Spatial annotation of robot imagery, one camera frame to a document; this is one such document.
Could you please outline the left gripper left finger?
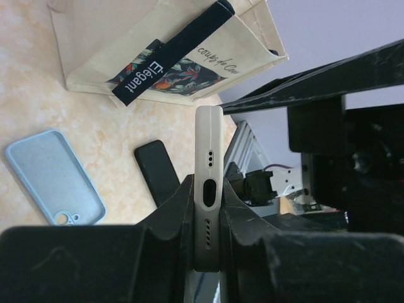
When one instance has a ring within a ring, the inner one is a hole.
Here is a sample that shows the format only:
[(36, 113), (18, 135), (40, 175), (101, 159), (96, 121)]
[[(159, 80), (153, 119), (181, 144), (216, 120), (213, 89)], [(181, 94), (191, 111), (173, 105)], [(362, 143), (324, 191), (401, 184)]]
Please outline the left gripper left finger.
[(135, 225), (13, 227), (2, 302), (192, 302), (194, 177)]

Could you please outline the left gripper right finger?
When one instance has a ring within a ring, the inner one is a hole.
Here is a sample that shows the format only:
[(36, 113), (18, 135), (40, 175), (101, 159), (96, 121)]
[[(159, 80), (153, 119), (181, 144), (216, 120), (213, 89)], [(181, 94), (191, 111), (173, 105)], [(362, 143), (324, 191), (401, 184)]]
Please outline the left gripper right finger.
[(223, 183), (222, 302), (402, 302), (403, 237), (282, 231)]

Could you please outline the phone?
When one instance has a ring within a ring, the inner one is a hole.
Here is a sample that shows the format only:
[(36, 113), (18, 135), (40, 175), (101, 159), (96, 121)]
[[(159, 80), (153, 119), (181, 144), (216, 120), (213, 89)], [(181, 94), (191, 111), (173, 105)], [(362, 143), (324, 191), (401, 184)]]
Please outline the phone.
[(161, 140), (154, 140), (134, 150), (134, 157), (157, 208), (180, 186), (175, 168)]
[(200, 106), (195, 116), (193, 266), (202, 273), (220, 269), (220, 208), (224, 161), (223, 109)]
[(95, 185), (59, 130), (15, 141), (4, 154), (50, 225), (94, 225), (106, 215)]

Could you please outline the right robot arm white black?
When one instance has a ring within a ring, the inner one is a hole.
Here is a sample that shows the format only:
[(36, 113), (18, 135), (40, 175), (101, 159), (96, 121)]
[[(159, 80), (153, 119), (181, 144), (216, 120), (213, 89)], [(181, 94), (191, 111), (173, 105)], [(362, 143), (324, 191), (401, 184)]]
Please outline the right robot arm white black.
[(345, 212), (351, 232), (403, 233), (403, 105), (347, 109), (358, 92), (403, 84), (403, 41), (273, 80), (225, 114), (287, 109), (304, 192)]

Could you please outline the beige canvas tote bag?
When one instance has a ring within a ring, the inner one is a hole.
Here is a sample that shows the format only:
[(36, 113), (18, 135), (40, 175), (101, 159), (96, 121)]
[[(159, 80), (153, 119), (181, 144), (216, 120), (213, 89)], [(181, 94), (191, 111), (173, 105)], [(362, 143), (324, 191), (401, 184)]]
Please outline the beige canvas tote bag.
[(191, 104), (287, 60), (265, 1), (49, 1), (66, 88)]

